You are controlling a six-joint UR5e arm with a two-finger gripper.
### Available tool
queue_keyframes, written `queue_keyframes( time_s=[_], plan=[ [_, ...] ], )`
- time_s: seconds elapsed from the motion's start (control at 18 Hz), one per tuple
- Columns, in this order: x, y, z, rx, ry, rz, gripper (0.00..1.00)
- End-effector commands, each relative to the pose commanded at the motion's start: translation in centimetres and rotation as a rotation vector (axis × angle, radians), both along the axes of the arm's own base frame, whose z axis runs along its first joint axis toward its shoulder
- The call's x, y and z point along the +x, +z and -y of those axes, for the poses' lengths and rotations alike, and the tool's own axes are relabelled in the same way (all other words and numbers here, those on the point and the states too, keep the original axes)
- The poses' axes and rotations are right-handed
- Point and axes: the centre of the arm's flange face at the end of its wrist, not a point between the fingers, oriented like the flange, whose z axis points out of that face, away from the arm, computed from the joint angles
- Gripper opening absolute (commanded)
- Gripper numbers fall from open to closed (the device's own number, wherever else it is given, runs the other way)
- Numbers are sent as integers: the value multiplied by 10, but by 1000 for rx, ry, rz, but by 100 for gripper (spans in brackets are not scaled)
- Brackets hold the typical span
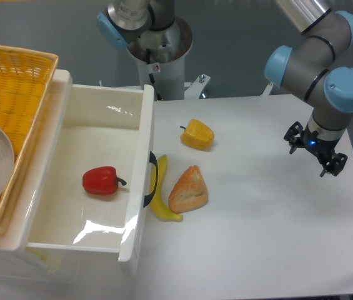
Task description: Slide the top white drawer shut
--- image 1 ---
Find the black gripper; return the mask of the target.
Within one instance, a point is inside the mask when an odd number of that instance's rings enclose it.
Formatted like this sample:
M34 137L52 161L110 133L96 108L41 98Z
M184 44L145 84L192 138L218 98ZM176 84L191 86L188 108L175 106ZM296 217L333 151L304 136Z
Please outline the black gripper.
M322 166L320 177L325 174L338 176L344 169L347 156L342 153L335 153L334 149L338 140L323 140L317 137L318 132L310 132L308 126L303 129L300 122L296 121L285 133L284 140L290 146L289 154L293 154L296 149L305 148L317 157Z

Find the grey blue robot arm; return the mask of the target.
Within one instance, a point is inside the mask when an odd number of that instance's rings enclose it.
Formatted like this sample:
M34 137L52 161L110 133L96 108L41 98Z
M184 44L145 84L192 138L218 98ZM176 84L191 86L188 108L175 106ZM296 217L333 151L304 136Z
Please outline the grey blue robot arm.
M323 173L338 175L347 156L335 151L353 117L353 68L332 64L353 43L353 15L324 1L278 1L304 36L297 49L278 47L264 68L266 79L313 108L305 126L295 123L284 139L292 150L313 154ZM192 46L189 25L177 17L173 1L109 1L96 24L115 48L135 59L141 85L157 100L181 100L184 59Z

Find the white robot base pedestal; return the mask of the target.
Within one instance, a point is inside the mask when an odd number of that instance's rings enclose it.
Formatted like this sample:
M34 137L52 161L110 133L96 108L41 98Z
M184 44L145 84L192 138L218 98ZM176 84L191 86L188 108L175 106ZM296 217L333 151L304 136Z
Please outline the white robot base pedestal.
M151 85L157 100L184 99L185 58L192 46L192 30L176 17L163 31L146 31L127 50L134 58L143 88Z

